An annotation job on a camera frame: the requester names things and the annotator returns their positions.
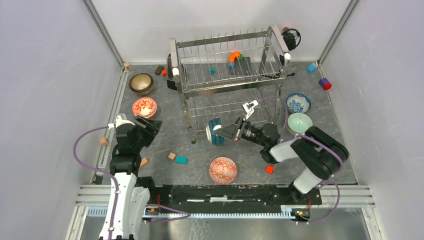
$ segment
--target light green bowl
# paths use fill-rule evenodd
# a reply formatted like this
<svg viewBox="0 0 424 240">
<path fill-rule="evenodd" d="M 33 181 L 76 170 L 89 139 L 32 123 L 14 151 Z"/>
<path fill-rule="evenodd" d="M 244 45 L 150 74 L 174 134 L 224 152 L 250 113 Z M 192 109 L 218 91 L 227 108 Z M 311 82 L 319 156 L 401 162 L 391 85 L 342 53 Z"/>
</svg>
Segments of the light green bowl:
<svg viewBox="0 0 424 240">
<path fill-rule="evenodd" d="M 287 124 L 289 132 L 292 134 L 304 134 L 306 130 L 314 125 L 311 118 L 304 113 L 293 113 L 288 116 Z"/>
</svg>

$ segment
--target white wall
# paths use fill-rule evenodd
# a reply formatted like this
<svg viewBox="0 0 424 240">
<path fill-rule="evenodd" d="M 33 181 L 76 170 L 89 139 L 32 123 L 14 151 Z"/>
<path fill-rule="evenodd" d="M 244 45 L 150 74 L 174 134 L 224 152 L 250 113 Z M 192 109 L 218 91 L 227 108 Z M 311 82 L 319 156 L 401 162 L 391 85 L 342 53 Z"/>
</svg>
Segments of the white wall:
<svg viewBox="0 0 424 240">
<path fill-rule="evenodd" d="M 270 24 L 296 28 L 295 61 L 317 60 L 349 0 L 93 0 L 126 62 L 164 62 L 170 38 L 252 32 Z"/>
<path fill-rule="evenodd" d="M 423 238 L 423 13 L 423 1 L 360 1 L 323 65 L 389 240 Z"/>
<path fill-rule="evenodd" d="M 1 239 L 61 240 L 120 68 L 80 0 L 2 1 L 0 46 Z"/>
</svg>

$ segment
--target bowl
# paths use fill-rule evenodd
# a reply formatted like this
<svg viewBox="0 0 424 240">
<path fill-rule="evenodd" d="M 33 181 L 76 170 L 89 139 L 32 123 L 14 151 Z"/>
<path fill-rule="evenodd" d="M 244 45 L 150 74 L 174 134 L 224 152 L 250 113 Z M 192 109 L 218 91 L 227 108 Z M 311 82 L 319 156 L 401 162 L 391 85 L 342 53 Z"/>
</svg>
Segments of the bowl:
<svg viewBox="0 0 424 240">
<path fill-rule="evenodd" d="M 312 119 L 304 113 L 293 113 L 287 119 L 287 129 L 293 135 L 304 134 L 313 125 Z"/>
<path fill-rule="evenodd" d="M 217 157 L 209 165 L 209 176 L 217 184 L 230 184 L 237 176 L 236 163 L 226 156 Z"/>
<path fill-rule="evenodd" d="M 304 114 L 311 109 L 311 101 L 302 93 L 292 93 L 286 99 L 288 110 L 292 113 Z"/>
<path fill-rule="evenodd" d="M 150 97 L 142 97 L 132 105 L 132 113 L 146 119 L 151 119 L 158 109 L 155 100 Z"/>
<path fill-rule="evenodd" d="M 137 74 L 129 80 L 128 86 L 137 95 L 147 95 L 153 90 L 153 77 L 147 73 Z"/>
</svg>

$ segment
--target orange arch block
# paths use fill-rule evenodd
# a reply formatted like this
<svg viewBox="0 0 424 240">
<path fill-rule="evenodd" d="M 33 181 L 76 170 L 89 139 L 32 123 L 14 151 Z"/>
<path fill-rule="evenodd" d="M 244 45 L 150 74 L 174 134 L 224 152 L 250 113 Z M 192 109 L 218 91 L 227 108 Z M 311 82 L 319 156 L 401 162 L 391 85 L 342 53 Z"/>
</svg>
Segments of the orange arch block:
<svg viewBox="0 0 424 240">
<path fill-rule="evenodd" d="M 229 55 L 228 61 L 230 63 L 234 63 L 236 61 L 236 58 L 240 58 L 240 52 L 235 51 Z"/>
</svg>

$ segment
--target orange floral bowl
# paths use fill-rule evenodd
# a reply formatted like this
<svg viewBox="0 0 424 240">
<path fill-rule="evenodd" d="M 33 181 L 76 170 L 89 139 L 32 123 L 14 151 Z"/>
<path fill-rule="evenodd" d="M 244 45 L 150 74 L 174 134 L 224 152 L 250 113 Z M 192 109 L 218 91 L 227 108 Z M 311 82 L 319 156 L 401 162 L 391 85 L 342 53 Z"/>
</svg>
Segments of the orange floral bowl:
<svg viewBox="0 0 424 240">
<path fill-rule="evenodd" d="M 158 106 L 156 105 L 155 100 L 150 97 L 142 97 L 135 101 L 132 105 L 132 113 L 134 113 L 135 116 L 140 116 L 146 119 L 152 118 L 157 109 Z"/>
<path fill-rule="evenodd" d="M 217 157 L 209 165 L 209 176 L 217 184 L 230 184 L 237 176 L 236 163 L 225 156 Z"/>
</svg>

